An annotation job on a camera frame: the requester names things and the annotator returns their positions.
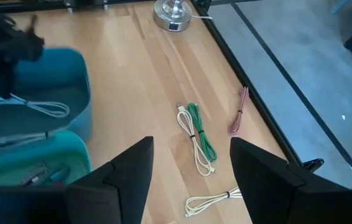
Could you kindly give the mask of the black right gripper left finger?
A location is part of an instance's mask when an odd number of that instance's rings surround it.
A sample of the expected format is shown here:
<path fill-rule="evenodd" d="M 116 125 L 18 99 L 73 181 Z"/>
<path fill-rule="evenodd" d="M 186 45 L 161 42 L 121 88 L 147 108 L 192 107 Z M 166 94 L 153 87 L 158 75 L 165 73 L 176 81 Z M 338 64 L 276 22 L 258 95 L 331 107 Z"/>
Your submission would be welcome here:
<path fill-rule="evenodd" d="M 71 184 L 0 187 L 0 224 L 141 224 L 153 160 L 146 136 Z"/>

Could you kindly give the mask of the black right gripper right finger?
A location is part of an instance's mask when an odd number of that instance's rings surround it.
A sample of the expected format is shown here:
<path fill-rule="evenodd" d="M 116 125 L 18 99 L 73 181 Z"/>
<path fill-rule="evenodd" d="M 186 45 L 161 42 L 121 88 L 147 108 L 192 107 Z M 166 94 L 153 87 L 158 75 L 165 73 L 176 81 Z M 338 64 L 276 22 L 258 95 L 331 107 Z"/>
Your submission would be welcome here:
<path fill-rule="evenodd" d="M 229 154 L 253 224 L 352 224 L 351 189 L 241 138 Z"/>

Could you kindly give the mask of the teal plastic bin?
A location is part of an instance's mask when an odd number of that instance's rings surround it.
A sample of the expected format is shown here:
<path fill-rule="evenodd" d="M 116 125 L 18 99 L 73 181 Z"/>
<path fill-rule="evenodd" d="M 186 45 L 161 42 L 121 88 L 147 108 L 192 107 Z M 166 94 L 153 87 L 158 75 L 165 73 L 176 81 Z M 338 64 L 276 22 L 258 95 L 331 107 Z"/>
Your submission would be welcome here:
<path fill-rule="evenodd" d="M 70 184 L 91 172 L 84 141 L 71 131 L 0 147 L 0 186 Z"/>

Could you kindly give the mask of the blue plastic bin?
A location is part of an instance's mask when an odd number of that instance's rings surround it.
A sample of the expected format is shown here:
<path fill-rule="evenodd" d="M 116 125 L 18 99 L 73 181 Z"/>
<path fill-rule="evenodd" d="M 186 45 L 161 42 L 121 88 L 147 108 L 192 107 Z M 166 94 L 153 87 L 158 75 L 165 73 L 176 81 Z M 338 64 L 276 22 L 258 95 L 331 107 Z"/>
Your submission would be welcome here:
<path fill-rule="evenodd" d="M 74 49 L 45 49 L 36 62 L 19 62 L 13 93 L 30 101 L 56 101 L 70 114 L 54 118 L 25 105 L 0 105 L 0 137 L 68 129 L 87 141 L 91 136 L 91 92 L 83 56 Z"/>

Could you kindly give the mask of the black table edge clamp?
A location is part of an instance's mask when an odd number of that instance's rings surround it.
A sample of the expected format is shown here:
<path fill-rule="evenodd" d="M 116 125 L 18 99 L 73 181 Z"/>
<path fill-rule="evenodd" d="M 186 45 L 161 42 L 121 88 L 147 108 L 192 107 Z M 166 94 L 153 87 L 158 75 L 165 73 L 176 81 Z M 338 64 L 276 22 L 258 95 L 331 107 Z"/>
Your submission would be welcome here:
<path fill-rule="evenodd" d="M 324 160 L 322 158 L 317 158 L 304 162 L 302 167 L 310 172 L 315 172 L 322 165 L 324 165 Z"/>

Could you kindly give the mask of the silver table lamp white shade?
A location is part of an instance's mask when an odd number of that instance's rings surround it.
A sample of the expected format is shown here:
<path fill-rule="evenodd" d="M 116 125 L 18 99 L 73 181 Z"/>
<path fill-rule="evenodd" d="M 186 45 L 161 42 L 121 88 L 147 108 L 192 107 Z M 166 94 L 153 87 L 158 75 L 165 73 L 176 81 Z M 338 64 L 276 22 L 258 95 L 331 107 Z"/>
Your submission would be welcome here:
<path fill-rule="evenodd" d="M 211 16 L 195 16 L 185 0 L 156 0 L 153 20 L 162 29 L 181 32 L 187 29 L 193 18 L 209 19 Z"/>

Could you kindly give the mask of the black aluminium frame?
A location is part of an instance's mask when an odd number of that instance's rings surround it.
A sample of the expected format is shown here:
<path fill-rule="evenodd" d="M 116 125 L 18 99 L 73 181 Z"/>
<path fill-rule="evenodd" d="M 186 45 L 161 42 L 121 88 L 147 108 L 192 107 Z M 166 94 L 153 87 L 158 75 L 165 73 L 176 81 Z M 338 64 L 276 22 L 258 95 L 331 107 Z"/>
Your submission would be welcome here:
<path fill-rule="evenodd" d="M 17 13 L 17 12 L 33 12 L 33 11 L 48 11 L 56 9 L 75 9 L 79 7 L 90 7 L 90 6 L 111 6 L 117 4 L 132 4 L 140 2 L 152 2 L 154 0 L 0 0 L 0 12 L 2 13 Z M 294 151 L 289 140 L 287 140 L 285 134 L 277 124 L 275 118 L 269 111 L 262 97 L 254 87 L 252 81 L 248 77 L 244 68 L 237 61 L 234 53 L 232 53 L 229 45 L 226 43 L 222 34 L 218 30 L 214 22 L 205 21 L 204 25 L 210 32 L 212 38 L 217 43 L 221 52 L 225 56 L 227 62 L 231 65 L 231 68 L 235 72 L 238 80 L 244 86 L 249 88 L 250 97 L 254 106 L 258 109 L 259 114 L 264 119 L 265 123 L 270 129 L 271 134 L 274 136 L 276 142 L 280 146 L 282 152 L 286 158 L 299 166 L 303 165 L 303 162 L 299 159 L 297 153 Z"/>

